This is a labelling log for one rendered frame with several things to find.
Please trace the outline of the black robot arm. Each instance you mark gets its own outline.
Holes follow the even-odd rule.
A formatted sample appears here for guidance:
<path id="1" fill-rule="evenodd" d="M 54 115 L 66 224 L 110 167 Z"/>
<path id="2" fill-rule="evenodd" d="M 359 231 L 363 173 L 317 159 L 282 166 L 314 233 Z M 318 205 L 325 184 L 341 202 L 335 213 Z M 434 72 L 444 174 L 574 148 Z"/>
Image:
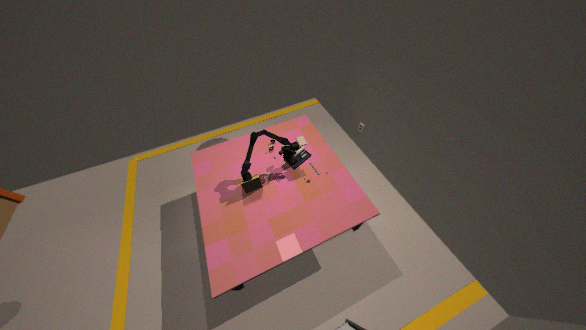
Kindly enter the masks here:
<path id="1" fill-rule="evenodd" d="M 293 155 L 296 154 L 296 150 L 297 149 L 300 149 L 297 141 L 294 142 L 294 143 L 290 143 L 287 138 L 279 137 L 279 136 L 277 136 L 277 135 L 275 135 L 275 134 L 273 134 L 271 132 L 268 132 L 266 130 L 262 130 L 262 131 L 259 131 L 259 132 L 252 132 L 251 133 L 251 136 L 250 136 L 250 145 L 249 145 L 249 148 L 248 148 L 247 156 L 246 156 L 246 159 L 245 159 L 245 161 L 244 161 L 244 163 L 242 165 L 242 171 L 241 171 L 242 178 L 243 178 L 244 182 L 249 181 L 249 180 L 252 179 L 251 173 L 248 172 L 248 170 L 249 170 L 249 168 L 251 166 L 250 158 L 251 158 L 251 155 L 252 155 L 252 151 L 253 151 L 254 144 L 255 144 L 257 138 L 259 136 L 261 136 L 261 135 L 266 135 L 266 136 L 268 136 L 270 138 L 273 138 L 273 139 L 277 140 L 282 145 L 286 145 L 284 147 L 281 147 L 281 149 L 282 149 L 282 151 L 284 151 L 285 154 L 289 154 L 290 152 L 292 152 L 291 153 L 292 157 L 293 157 Z"/>

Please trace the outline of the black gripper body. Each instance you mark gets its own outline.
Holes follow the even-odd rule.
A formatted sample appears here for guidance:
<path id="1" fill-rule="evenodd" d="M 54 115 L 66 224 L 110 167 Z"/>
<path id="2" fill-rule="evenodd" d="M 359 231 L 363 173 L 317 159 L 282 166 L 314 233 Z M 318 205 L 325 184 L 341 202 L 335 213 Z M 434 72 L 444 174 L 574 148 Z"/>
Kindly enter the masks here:
<path id="1" fill-rule="evenodd" d="M 284 151 L 282 151 L 282 150 L 279 151 L 280 155 L 284 154 L 283 157 L 288 159 L 290 161 L 290 164 L 294 165 L 297 162 L 297 159 L 293 158 L 291 153 L 292 152 L 290 152 L 289 154 L 285 154 Z"/>

